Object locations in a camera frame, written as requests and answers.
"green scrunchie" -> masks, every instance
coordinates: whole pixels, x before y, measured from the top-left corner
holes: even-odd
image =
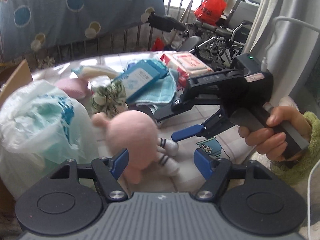
[[[304,117],[312,126],[308,150],[291,169],[281,162],[271,161],[270,163],[271,171],[290,186],[294,186],[308,177],[311,169],[320,158],[320,120],[311,112],[306,112]]]
[[[119,114],[118,106],[124,106],[126,93],[121,80],[112,82],[107,87],[98,87],[91,97],[93,113],[106,113],[109,117]]]

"metal screw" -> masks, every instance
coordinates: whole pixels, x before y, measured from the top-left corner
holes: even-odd
[[[124,197],[124,192],[121,190],[114,190],[110,192],[109,197],[112,199],[121,199]]]
[[[201,199],[208,199],[208,198],[212,198],[213,194],[209,190],[202,190],[198,192],[197,196],[198,198],[201,198]]]

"white curtain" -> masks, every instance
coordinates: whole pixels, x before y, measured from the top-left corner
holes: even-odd
[[[287,16],[320,27],[320,0],[262,0],[246,42],[244,52],[251,52],[262,60],[273,30],[271,20]],[[267,54],[268,70],[274,76],[271,99],[277,105],[280,98],[289,95],[311,56],[318,33],[288,22],[276,25],[277,39]]]

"green sleeve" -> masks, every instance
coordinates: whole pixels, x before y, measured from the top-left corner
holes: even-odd
[[[315,114],[306,112],[304,117],[312,126],[311,140],[308,150],[299,162],[289,169],[283,162],[271,162],[270,169],[287,184],[294,186],[309,176],[311,169],[320,158],[320,120]]]

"human hand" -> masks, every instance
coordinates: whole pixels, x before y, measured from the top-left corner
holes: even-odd
[[[279,125],[283,120],[288,120],[291,125],[305,138],[308,142],[311,138],[312,128],[304,116],[292,106],[275,107],[267,120],[269,128],[262,128],[250,133],[247,127],[239,127],[239,135],[245,138],[245,142],[249,146],[255,146],[259,154],[266,154],[269,160],[284,161],[282,153],[287,147],[285,141],[286,134],[284,132],[274,134],[271,127]],[[302,153],[296,154],[288,161],[296,160]]]

